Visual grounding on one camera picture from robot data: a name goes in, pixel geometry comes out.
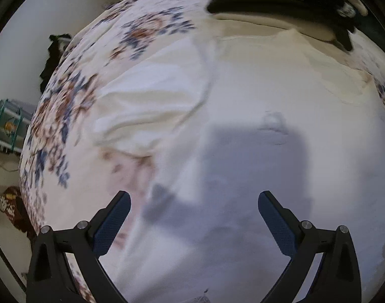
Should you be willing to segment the white small garment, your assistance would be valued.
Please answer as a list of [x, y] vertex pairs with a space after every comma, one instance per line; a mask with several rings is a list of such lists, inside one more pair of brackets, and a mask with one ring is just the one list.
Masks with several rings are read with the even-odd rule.
[[349, 228], [367, 302], [385, 279], [385, 55], [289, 30], [220, 41], [203, 106], [156, 153], [115, 283], [129, 302], [259, 302], [284, 270], [258, 211]]

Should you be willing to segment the black hanging clothing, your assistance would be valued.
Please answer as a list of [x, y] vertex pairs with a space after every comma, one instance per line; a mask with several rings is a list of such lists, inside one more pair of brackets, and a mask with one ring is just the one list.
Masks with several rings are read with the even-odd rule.
[[49, 57], [46, 60], [44, 69], [40, 74], [41, 84], [40, 84], [40, 92], [43, 93], [47, 84], [49, 83], [49, 79], [54, 72], [54, 70], [58, 67], [60, 62], [60, 58], [64, 54], [67, 46], [69, 45], [72, 36], [70, 34], [61, 34], [61, 35], [53, 35], [49, 36], [51, 44], [48, 48]]

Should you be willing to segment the beige garment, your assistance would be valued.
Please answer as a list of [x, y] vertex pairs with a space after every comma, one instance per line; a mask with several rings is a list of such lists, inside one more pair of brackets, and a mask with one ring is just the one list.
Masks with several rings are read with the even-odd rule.
[[370, 76], [341, 64], [342, 56], [327, 48], [353, 51], [350, 35], [368, 14], [360, 0], [211, 0], [207, 10], [219, 20], [285, 30], [322, 85], [343, 102], [355, 102], [370, 83]]

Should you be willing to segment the floral bed blanket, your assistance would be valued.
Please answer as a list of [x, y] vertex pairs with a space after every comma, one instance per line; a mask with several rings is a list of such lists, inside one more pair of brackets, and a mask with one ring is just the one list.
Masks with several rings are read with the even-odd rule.
[[156, 153], [206, 101], [220, 41], [285, 31], [219, 20], [210, 1], [110, 7], [70, 42], [27, 130], [20, 186], [37, 231], [74, 227], [117, 192], [130, 195], [130, 214], [101, 259], [117, 289], [117, 262], [148, 200]]

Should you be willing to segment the dark red patterned cloth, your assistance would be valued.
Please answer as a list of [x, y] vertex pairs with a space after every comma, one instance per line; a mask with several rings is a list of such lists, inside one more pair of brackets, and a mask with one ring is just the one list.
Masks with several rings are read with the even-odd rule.
[[3, 194], [1, 194], [0, 211], [8, 217], [13, 227], [25, 233], [29, 240], [36, 238], [36, 232], [32, 226], [18, 187], [8, 187]]

